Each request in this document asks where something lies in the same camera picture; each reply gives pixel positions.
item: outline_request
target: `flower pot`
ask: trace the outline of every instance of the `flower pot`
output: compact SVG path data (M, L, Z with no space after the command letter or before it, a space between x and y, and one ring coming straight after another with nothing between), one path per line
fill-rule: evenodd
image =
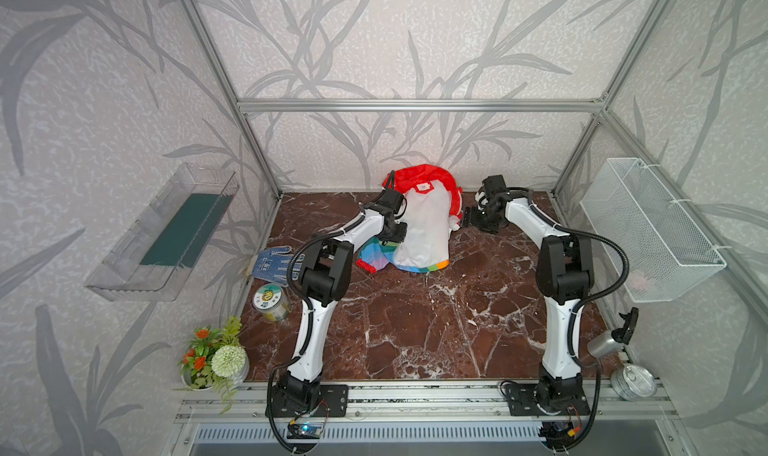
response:
M245 365L243 365L243 369L240 370L239 373L232 376L232 383L235 387L240 386L245 381L245 378L248 376L248 371L250 370L250 361L248 360L248 355L245 356Z
M189 387L190 384L192 384L192 375L189 371L185 371L181 373L181 382L184 384L184 386ZM207 388L200 388L200 389L193 389L192 391L208 391L212 389L211 386Z
M240 370L237 374L232 376L230 379L232 380L232 385L234 388L237 386L240 386L245 381L245 378L248 376L248 371L250 370L250 361L248 360L248 356L245 356L245 365L243 365L243 369ZM190 372L185 371L181 374L181 381L184 383L184 386L189 386L192 384L192 377L190 376ZM208 388L200 388L200 389L193 389L192 391L208 391L211 389L209 386Z

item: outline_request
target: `red fabric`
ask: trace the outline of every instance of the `red fabric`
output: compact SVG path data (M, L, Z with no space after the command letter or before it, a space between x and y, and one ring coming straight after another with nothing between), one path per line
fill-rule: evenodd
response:
M456 180L453 179L451 173L441 167L433 166L431 164L419 164L418 166L411 166L395 171L395 189L402 194L407 193L410 189L416 189L418 192L429 192L430 190L419 191L418 188L416 188L416 185L434 180L442 182L446 187L447 192L451 193L451 210L449 214L461 218L462 188L456 187Z
M358 259L356 261L356 264L358 266L360 266L361 268L365 269L366 271L368 271L369 273L376 274L376 268L374 268L373 266L371 266L367 262L363 261L362 259Z

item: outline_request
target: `white flower ball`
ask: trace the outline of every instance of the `white flower ball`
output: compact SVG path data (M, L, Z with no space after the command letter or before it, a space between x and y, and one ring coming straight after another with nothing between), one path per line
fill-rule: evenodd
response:
M222 346L214 354L210 367L216 375L228 378L243 369L245 360L245 349L242 346Z

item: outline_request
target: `clothing pile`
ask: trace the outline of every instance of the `clothing pile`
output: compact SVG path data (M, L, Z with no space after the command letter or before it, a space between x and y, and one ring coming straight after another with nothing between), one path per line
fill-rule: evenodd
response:
M430 272L448 265L448 238L462 219L462 188L443 168L421 164L395 172L395 190L406 198L400 222L408 223L401 243L371 238L357 265L375 273L392 263L403 271Z

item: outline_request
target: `tin can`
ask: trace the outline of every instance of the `tin can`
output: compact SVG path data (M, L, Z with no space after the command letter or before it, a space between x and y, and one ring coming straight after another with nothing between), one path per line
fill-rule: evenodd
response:
M610 375L610 384L616 393L627 401L637 401L656 394L656 381L646 368L626 365Z
M278 322L288 317L290 303L283 290L276 284L265 284L256 290L254 308L264 315L267 321Z

